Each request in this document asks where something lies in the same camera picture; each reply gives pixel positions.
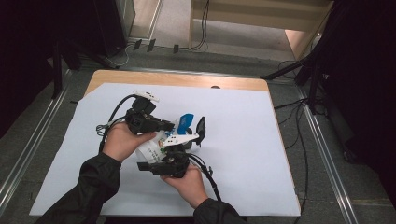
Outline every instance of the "person's right hand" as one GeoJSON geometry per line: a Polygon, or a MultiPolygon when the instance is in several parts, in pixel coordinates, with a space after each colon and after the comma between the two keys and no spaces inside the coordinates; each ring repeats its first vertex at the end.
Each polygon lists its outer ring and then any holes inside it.
{"type": "Polygon", "coordinates": [[[189,165],[186,174],[184,174],[182,178],[173,178],[163,175],[161,179],[177,189],[180,196],[194,209],[208,198],[201,171],[194,165],[189,165]]]}

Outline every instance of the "hand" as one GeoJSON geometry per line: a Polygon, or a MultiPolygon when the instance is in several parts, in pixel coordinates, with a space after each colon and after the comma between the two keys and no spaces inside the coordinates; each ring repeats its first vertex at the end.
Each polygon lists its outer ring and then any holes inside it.
{"type": "Polygon", "coordinates": [[[123,162],[134,153],[137,147],[155,137],[155,133],[135,135],[125,122],[115,124],[107,135],[103,153],[123,162]]]}
{"type": "Polygon", "coordinates": [[[208,198],[201,171],[194,165],[189,165],[183,178],[161,176],[161,179],[177,189],[180,196],[194,209],[208,198]]]}

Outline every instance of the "power cord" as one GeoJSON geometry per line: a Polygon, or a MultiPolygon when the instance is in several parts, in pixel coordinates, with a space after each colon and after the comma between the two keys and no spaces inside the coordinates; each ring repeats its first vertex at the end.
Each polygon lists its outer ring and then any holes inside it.
{"type": "MultiPolygon", "coordinates": [[[[289,103],[289,104],[279,105],[279,106],[274,107],[274,109],[280,109],[280,108],[284,108],[284,107],[287,107],[287,106],[290,106],[290,105],[296,105],[296,104],[297,104],[297,106],[295,106],[295,107],[291,110],[290,115],[288,116],[288,118],[285,119],[285,120],[283,120],[283,121],[281,121],[280,123],[283,123],[283,122],[285,122],[286,120],[290,119],[290,118],[292,117],[292,114],[293,114],[294,110],[297,109],[296,112],[295,112],[295,121],[296,121],[296,126],[297,126],[297,137],[296,137],[296,139],[294,140],[293,144],[292,144],[291,146],[289,146],[289,147],[285,147],[285,149],[288,149],[288,148],[290,148],[290,147],[295,146],[295,144],[297,143],[298,139],[300,139],[300,142],[301,142],[301,145],[302,145],[302,148],[303,148],[303,153],[304,153],[304,164],[305,164],[305,186],[304,186],[304,197],[303,197],[303,201],[302,201],[302,203],[301,203],[301,215],[302,215],[303,212],[304,212],[305,203],[306,203],[307,194],[308,194],[308,183],[309,183],[309,182],[308,182],[308,180],[309,180],[308,157],[307,157],[307,153],[306,153],[306,147],[305,147],[304,139],[303,139],[303,136],[302,136],[302,134],[301,134],[301,129],[300,129],[300,120],[301,120],[301,118],[302,118],[302,116],[303,116],[303,113],[304,113],[304,109],[305,109],[305,107],[306,107],[306,102],[307,102],[307,100],[308,100],[307,98],[304,98],[304,99],[297,100],[297,101],[292,102],[292,103],[289,103]]],[[[297,218],[294,220],[294,224],[298,223],[299,220],[300,220],[300,218],[301,218],[301,216],[297,217],[297,218]]]]}

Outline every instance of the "white object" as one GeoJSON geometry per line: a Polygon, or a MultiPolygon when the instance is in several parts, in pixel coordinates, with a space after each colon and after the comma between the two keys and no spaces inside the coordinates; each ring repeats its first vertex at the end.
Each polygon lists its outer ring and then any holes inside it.
{"type": "Polygon", "coordinates": [[[163,146],[164,147],[170,147],[170,146],[174,146],[174,145],[178,145],[178,144],[183,144],[183,143],[187,143],[190,140],[193,140],[195,138],[199,138],[199,134],[195,133],[195,134],[185,134],[185,135],[172,135],[169,136],[168,138],[166,138],[166,140],[163,142],[163,146]]]}
{"type": "MultiPolygon", "coordinates": [[[[205,116],[205,140],[201,148],[193,145],[191,153],[212,167],[222,200],[241,216],[300,215],[269,92],[109,83],[79,101],[31,215],[44,214],[76,185],[81,164],[97,155],[101,137],[96,135],[96,125],[108,119],[130,90],[161,96],[161,105],[152,112],[156,118],[172,120],[186,113],[205,116]]],[[[129,108],[125,103],[116,117],[129,108]]],[[[175,189],[151,172],[139,171],[136,162],[135,154],[123,162],[119,192],[104,204],[102,215],[192,216],[192,208],[175,189]]],[[[206,178],[204,184],[209,197],[216,199],[206,178]]]]}
{"type": "Polygon", "coordinates": [[[134,91],[134,94],[138,95],[138,96],[145,97],[146,99],[149,99],[149,100],[153,100],[155,102],[160,102],[160,99],[155,97],[154,94],[152,94],[149,91],[134,91]]]}

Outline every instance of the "person's left hand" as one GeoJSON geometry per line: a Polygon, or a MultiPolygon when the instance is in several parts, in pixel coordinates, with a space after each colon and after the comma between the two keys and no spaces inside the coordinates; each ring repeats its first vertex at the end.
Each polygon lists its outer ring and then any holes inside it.
{"type": "Polygon", "coordinates": [[[123,162],[134,153],[137,147],[155,137],[156,133],[143,133],[135,135],[128,129],[125,122],[115,124],[107,135],[103,153],[123,162]]]}

